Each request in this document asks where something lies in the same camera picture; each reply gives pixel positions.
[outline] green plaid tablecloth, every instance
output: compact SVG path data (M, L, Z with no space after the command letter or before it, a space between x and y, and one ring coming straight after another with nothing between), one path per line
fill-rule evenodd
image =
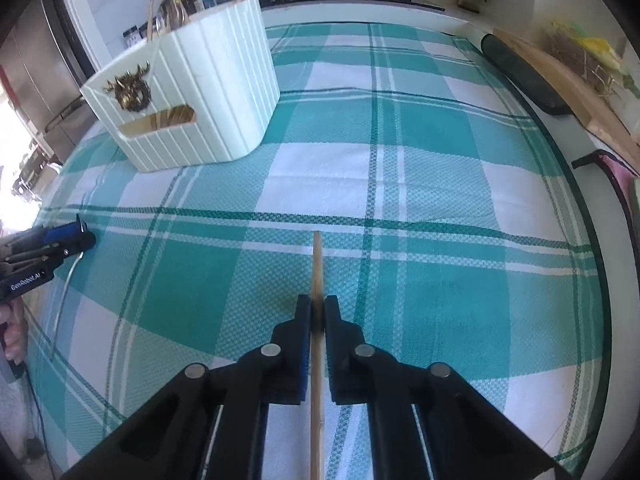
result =
M268 38L282 97L253 153L143 174L99 128L45 201L38 222L79 212L97 235L52 362L71 262L28 297L56 462L73 465L186 364L266 342L309 290L320 229L325 293L367 341L408 364L451 364L579 473L610 342L556 148L465 39L367 23ZM370 478L366 410L325 392L326 477ZM274 407L266 447L265 479L306 478L308 406Z

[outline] white storage basket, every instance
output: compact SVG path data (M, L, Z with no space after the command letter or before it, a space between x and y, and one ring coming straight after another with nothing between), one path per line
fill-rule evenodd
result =
M127 90L133 79L138 86L128 90L138 93L137 108L150 93L139 112L123 109L104 89L111 83ZM247 155L262 142L280 97L258 0L207 9L130 48L81 92L140 171Z

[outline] stainless steel refrigerator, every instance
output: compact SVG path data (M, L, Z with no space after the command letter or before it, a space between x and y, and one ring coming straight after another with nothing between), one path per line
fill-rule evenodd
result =
M0 48L0 68L18 114L65 162L96 118L79 92L94 68L62 0L30 2Z

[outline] wooden cutting board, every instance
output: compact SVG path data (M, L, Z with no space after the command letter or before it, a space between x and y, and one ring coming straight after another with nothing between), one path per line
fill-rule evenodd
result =
M640 146L596 92L555 57L499 28L494 35L528 62L569 105L580 124L640 173Z

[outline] teal checkered tablecloth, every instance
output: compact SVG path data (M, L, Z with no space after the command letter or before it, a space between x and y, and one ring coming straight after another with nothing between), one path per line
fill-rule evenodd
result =
M72 466L186 364L268 341L309 290L320 229L325 293L368 342L451 364L579 473L610 342L595 241L548 134L465 39L367 23L268 38L282 97L253 153L137 173L99 129L45 200L38 222L79 212L97 235L52 362L71 262L28 297L56 462ZM326 477L371 478L366 409L325 392ZM270 411L266 447L265 479L306 478L306 404Z

